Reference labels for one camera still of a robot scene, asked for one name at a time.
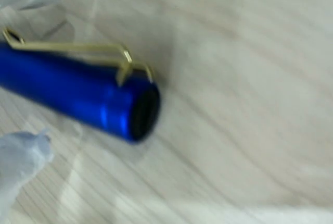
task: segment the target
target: wooden surface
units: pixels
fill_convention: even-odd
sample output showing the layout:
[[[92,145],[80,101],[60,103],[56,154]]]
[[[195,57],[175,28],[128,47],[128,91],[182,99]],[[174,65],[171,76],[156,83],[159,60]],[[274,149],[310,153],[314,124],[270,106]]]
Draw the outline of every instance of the wooden surface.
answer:
[[[129,146],[0,90],[54,162],[8,223],[333,223],[333,0],[63,0],[1,12],[32,40],[125,42],[164,105]]]

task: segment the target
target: pen cap opening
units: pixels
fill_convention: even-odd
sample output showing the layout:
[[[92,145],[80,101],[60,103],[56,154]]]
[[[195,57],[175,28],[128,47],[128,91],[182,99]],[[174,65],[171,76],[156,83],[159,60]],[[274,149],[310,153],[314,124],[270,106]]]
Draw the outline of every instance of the pen cap opening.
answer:
[[[130,116],[130,132],[135,141],[139,141],[155,125],[160,109],[160,93],[151,87],[136,100]]]

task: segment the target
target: blue pen cap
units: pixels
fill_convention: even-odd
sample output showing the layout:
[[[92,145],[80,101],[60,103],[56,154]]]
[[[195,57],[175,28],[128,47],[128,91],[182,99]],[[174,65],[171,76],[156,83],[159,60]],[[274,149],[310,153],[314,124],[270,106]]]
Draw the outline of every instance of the blue pen cap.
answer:
[[[50,52],[22,51],[0,43],[0,86],[122,137],[142,140],[154,127],[160,92],[135,73],[119,86],[116,67],[90,65]]]

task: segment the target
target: gold clip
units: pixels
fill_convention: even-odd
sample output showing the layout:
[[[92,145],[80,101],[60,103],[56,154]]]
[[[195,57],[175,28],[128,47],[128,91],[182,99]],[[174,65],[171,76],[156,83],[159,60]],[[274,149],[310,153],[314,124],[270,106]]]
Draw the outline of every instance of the gold clip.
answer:
[[[20,51],[50,51],[50,52],[119,52],[124,60],[116,59],[94,59],[94,58],[77,58],[91,65],[103,65],[118,67],[116,81],[118,86],[124,84],[126,79],[132,74],[134,70],[141,70],[146,73],[149,82],[153,83],[153,71],[144,62],[134,61],[130,55],[129,50],[122,44],[109,43],[109,44],[84,44],[84,43],[48,43],[48,42],[26,42],[24,38],[20,37],[15,31],[5,28],[3,35],[7,43],[13,48]]]

